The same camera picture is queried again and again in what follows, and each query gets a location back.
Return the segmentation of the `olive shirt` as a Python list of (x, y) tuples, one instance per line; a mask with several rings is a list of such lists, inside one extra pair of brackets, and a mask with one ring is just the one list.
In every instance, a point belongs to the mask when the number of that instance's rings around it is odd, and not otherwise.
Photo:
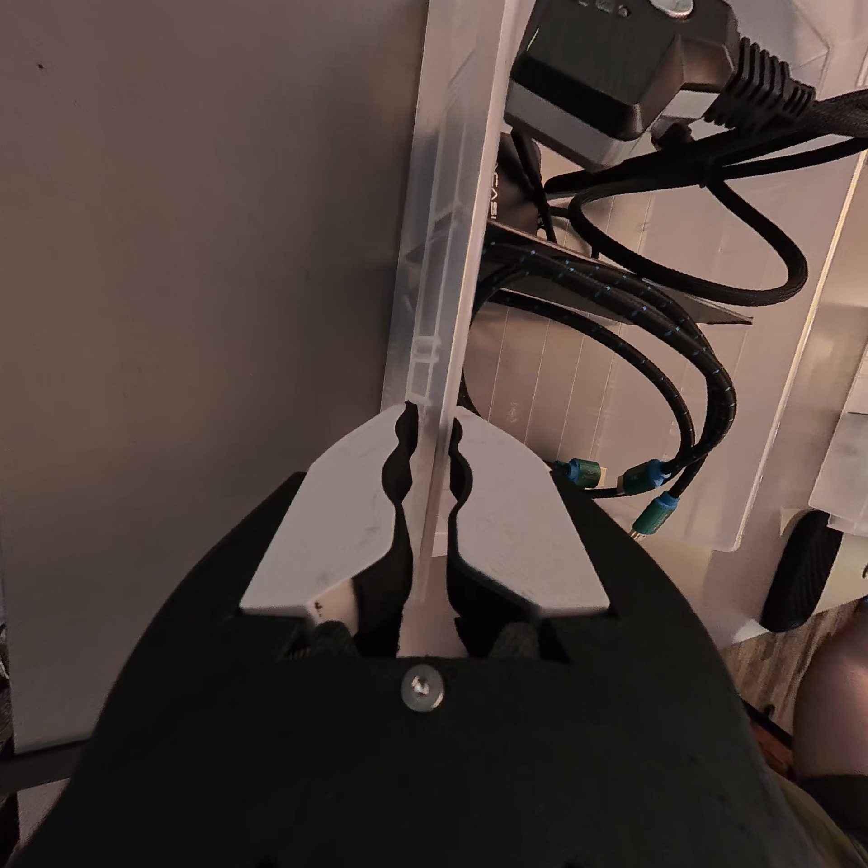
[(817, 866), (867, 865), (866, 776), (773, 776)]

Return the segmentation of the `grey hdmi switch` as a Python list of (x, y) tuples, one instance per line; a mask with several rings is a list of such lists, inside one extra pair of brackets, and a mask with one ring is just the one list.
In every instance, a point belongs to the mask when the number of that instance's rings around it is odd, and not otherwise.
[(727, 2), (537, 2), (505, 123), (584, 169), (611, 168), (660, 119), (700, 120), (734, 76), (739, 45)]

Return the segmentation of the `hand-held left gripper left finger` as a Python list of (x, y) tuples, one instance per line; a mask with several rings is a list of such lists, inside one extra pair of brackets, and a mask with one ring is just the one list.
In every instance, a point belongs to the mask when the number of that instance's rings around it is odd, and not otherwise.
[(243, 597), (246, 615), (346, 627), (363, 656), (396, 657), (414, 555), (404, 501), (416, 406), (397, 404), (304, 474)]

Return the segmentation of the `clear plastic bin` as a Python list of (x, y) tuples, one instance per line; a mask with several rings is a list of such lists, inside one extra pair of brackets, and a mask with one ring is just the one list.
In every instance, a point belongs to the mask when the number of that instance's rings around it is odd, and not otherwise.
[(727, 2), (737, 70), (700, 120), (660, 119), (623, 162), (584, 169), (505, 123), (510, 71), (537, 2), (429, 2), (383, 407), (418, 407), (405, 500), (414, 587), (401, 656), (460, 656), (436, 531), (451, 423), (479, 282), (521, 269), (555, 304), (610, 324), (616, 356), (591, 458), (596, 500), (631, 521), (671, 491), (674, 535), (741, 541), (823, 275), (866, 91), (822, 100), (787, 30), (836, 9), (866, 38), (860, 2)]

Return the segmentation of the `person's right forearm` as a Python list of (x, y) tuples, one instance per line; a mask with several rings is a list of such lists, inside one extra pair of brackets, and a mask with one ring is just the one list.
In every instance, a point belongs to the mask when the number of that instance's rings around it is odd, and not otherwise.
[(814, 654), (793, 718), (797, 776), (867, 775), (867, 603)]

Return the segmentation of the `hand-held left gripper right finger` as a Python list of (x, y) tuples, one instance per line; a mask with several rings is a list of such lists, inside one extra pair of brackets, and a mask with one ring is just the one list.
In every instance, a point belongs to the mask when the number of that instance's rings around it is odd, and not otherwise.
[(505, 627), (596, 616), (609, 597), (551, 476), (533, 451), (457, 408), (449, 445), (447, 594), (469, 655)]

